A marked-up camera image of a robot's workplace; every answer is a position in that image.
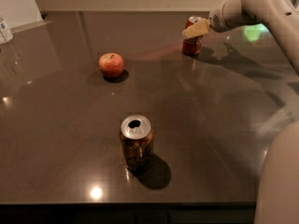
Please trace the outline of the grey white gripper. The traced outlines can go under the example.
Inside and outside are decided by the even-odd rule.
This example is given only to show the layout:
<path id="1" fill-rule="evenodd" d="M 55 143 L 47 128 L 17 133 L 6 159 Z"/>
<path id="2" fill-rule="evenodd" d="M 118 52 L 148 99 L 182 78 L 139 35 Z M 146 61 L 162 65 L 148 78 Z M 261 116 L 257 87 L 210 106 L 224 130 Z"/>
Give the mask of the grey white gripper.
<path id="1" fill-rule="evenodd" d="M 210 27 L 218 33 L 223 33 L 246 23 L 246 15 L 243 11 L 241 0 L 225 0 L 209 12 L 209 21 L 200 19 L 195 24 L 182 31 L 184 40 L 205 35 Z"/>

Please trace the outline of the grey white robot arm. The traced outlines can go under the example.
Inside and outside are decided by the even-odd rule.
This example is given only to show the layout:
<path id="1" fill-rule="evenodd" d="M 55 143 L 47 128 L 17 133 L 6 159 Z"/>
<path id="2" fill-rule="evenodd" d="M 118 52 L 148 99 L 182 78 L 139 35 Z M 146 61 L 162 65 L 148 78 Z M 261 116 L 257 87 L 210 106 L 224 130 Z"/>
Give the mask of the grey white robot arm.
<path id="1" fill-rule="evenodd" d="M 263 25 L 299 75 L 298 0 L 225 0 L 182 31 L 190 40 L 213 30 Z M 253 224 L 299 224 L 299 121 L 273 139 L 263 161 Z"/>

